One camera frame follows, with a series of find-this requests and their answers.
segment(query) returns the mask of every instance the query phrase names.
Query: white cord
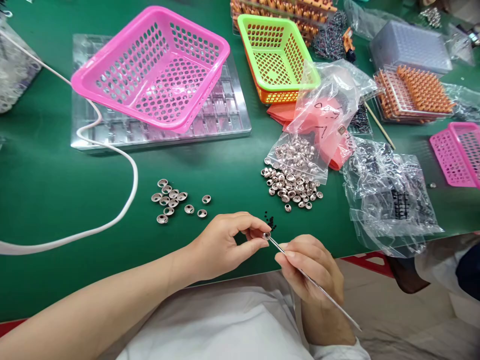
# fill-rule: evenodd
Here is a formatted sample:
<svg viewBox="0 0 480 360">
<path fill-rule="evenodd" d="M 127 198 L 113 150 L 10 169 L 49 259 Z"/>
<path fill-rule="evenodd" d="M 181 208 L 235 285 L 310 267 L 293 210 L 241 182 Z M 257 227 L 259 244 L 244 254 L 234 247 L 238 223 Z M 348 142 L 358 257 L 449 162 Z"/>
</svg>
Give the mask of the white cord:
<svg viewBox="0 0 480 360">
<path fill-rule="evenodd" d="M 28 55 L 29 57 L 34 59 L 36 62 L 41 64 L 44 68 L 47 68 L 52 73 L 54 73 L 56 76 L 58 76 L 60 79 L 62 79 L 64 82 L 66 82 L 67 84 L 72 86 L 70 81 L 68 81 L 65 77 L 63 77 L 58 72 L 53 70 L 50 66 L 46 65 L 45 63 L 43 63 L 42 61 L 37 59 L 35 56 L 30 54 L 28 51 L 26 51 L 23 47 L 21 47 L 19 44 L 17 44 L 10 36 L 8 36 L 1 29 L 0 29 L 0 35 L 2 35 L 4 38 L 9 40 L 13 45 L 15 45 L 19 50 L 24 52 L 26 55 Z M 47 243 L 44 243 L 44 244 L 41 244 L 41 245 L 30 245 L 30 246 L 15 245 L 15 244 L 11 244 L 11 243 L 8 243 L 8 242 L 0 241 L 0 255 L 26 255 L 26 254 L 41 253 L 41 252 L 44 252 L 44 251 L 47 251 L 47 250 L 50 250 L 50 249 L 58 248 L 62 245 L 74 242 L 75 240 L 86 238 L 87 236 L 98 234 L 98 233 L 101 233 L 102 231 L 104 231 L 108 228 L 111 228 L 113 225 L 118 223 L 127 213 L 130 205 L 132 204 L 132 201 L 135 198 L 135 194 L 137 193 L 137 187 L 138 187 L 138 184 L 139 184 L 139 170 L 137 169 L 137 164 L 132 159 L 132 157 L 130 155 L 128 155 L 126 152 L 124 152 L 124 151 L 122 151 L 122 150 L 120 150 L 120 149 L 118 149 L 114 146 L 111 146 L 109 144 L 91 140 L 91 139 L 82 135 L 82 133 L 85 130 L 93 128 L 93 127 L 97 126 L 98 124 L 100 124 L 102 122 L 102 114 L 100 113 L 99 108 L 92 101 L 90 101 L 88 99 L 87 99 L 87 101 L 95 109 L 95 112 L 97 113 L 98 118 L 95 122 L 79 128 L 76 131 L 76 135 L 80 139 L 85 140 L 89 143 L 96 144 L 96 145 L 101 145 L 105 148 L 108 148 L 110 150 L 113 150 L 113 151 L 123 155 L 124 157 L 126 157 L 128 159 L 128 161 L 130 162 L 131 167 L 133 169 L 133 184 L 132 184 L 132 187 L 131 187 L 131 193 L 130 193 L 130 196 L 128 197 L 128 200 L 126 201 L 125 205 L 123 206 L 123 209 L 120 211 L 120 213 L 117 215 L 116 218 L 114 218 L 112 221 L 106 223 L 103 226 L 100 226 L 100 227 L 97 227 L 97 228 L 94 228 L 94 229 L 91 229 L 91 230 L 83 231 L 83 232 L 80 232 L 78 234 L 71 235 L 71 236 L 65 237 L 65 238 L 60 239 L 60 240 L 47 242 Z"/>
</svg>

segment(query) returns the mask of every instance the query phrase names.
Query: hand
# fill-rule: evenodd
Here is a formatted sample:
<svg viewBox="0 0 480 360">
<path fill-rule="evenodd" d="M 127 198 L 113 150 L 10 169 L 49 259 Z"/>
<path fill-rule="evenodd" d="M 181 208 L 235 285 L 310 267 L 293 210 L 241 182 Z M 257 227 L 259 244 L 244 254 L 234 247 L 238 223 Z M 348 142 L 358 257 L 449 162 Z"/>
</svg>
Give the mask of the hand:
<svg viewBox="0 0 480 360">
<path fill-rule="evenodd" d="M 269 246 L 262 235 L 271 230 L 265 222 L 245 211 L 215 216 L 187 246 L 198 273 L 197 280 L 210 280 L 236 269 L 260 248 Z M 241 245 L 234 239 L 239 232 L 248 240 Z"/>
<path fill-rule="evenodd" d="M 344 276 L 325 246 L 311 235 L 300 235 L 289 243 L 280 244 L 285 254 L 279 252 L 275 260 L 283 276 L 297 295 L 306 303 L 322 308 L 335 305 L 297 269 L 316 281 L 335 301 L 344 303 Z"/>
</svg>

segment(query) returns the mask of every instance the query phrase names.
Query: pink basket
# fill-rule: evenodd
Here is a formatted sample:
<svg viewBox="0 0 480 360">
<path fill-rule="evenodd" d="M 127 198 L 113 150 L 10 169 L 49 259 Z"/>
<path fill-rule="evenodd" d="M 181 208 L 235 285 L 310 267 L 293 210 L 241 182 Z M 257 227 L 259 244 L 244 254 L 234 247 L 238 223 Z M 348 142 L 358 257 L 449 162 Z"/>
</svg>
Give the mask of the pink basket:
<svg viewBox="0 0 480 360">
<path fill-rule="evenodd" d="M 71 84 L 87 99 L 181 134 L 219 80 L 229 53 L 224 38 L 150 6 L 78 69 Z"/>
<path fill-rule="evenodd" d="M 480 127 L 451 122 L 430 138 L 446 181 L 452 186 L 480 189 Z"/>
</svg>

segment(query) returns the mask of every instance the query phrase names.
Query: table surface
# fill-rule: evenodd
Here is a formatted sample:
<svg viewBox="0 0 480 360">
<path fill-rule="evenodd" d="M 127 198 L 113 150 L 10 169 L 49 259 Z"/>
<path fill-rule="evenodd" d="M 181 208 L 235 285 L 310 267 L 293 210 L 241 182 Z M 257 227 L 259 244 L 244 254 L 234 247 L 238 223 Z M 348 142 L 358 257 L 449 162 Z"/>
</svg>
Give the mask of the table surface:
<svg viewBox="0 0 480 360">
<path fill-rule="evenodd" d="M 412 16 L 401 1 L 387 8 L 385 3 L 375 0 L 367 6 Z M 328 184 L 321 187 L 323 200 L 316 201 L 310 211 L 286 213 L 278 197 L 268 194 L 260 170 L 282 130 L 258 99 L 242 40 L 232 33 L 228 0 L 15 1 L 9 23 L 47 64 L 69 76 L 73 34 L 114 35 L 148 5 L 164 5 L 228 41 L 252 133 L 246 138 L 132 152 L 139 169 L 138 192 L 119 224 L 47 252 L 0 256 L 0 321 L 29 317 L 88 284 L 183 247 L 216 214 L 249 211 L 264 218 L 268 211 L 277 225 L 273 237 L 279 243 L 307 233 L 319 238 L 335 257 L 368 251 L 357 241 L 338 172 L 330 172 Z M 356 64 L 372 74 L 368 42 L 355 36 L 354 44 Z M 478 67 L 456 63 L 443 79 L 480 90 Z M 9 139 L 0 152 L 3 241 L 41 244 L 98 227 L 118 214 L 130 193 L 132 169 L 124 157 L 92 156 L 70 147 L 71 97 L 71 90 L 44 69 L 0 120 L 0 135 Z M 445 229 L 437 238 L 480 228 L 480 191 L 448 186 L 430 149 L 429 137 L 446 126 L 447 121 L 429 126 L 385 126 L 397 152 L 417 155 L 426 182 L 437 184 L 428 190 L 438 222 Z M 373 127 L 374 139 L 385 141 L 377 126 Z M 188 203 L 196 209 L 203 207 L 202 196 L 210 194 L 212 201 L 205 207 L 208 217 L 188 216 L 179 208 L 168 225 L 159 225 L 156 216 L 161 209 L 150 197 L 158 191 L 157 181 L 162 178 L 188 192 Z M 277 270 L 275 252 L 272 246 L 260 250 L 221 280 Z"/>
</svg>

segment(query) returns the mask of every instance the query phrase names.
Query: plastic basket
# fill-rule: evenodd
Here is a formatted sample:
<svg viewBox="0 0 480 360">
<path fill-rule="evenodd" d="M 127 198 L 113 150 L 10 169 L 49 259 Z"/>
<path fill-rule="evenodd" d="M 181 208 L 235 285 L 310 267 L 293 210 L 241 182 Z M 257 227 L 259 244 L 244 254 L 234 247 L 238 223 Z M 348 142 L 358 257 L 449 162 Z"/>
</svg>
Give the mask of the plastic basket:
<svg viewBox="0 0 480 360">
<path fill-rule="evenodd" d="M 266 104 L 268 93 L 298 92 L 302 87 L 316 88 L 318 74 L 302 83 L 304 61 L 312 61 L 299 29 L 293 21 L 242 14 L 238 17 L 241 39 L 260 100 Z M 283 96 L 277 103 L 295 101 Z"/>
<path fill-rule="evenodd" d="M 451 122 L 430 138 L 449 185 L 480 189 L 480 127 L 473 122 Z"/>
<path fill-rule="evenodd" d="M 251 74 L 254 74 L 252 70 L 252 64 L 250 64 L 249 56 L 246 56 L 248 60 L 248 66 L 250 67 Z M 266 91 L 262 89 L 258 84 L 255 76 L 253 76 L 253 82 L 255 83 L 256 92 L 263 104 L 277 104 L 277 103 L 295 103 L 299 96 L 298 90 L 293 91 Z"/>
<path fill-rule="evenodd" d="M 161 129 L 184 133 L 220 78 L 225 39 L 150 6 L 71 79 L 83 97 Z"/>
</svg>

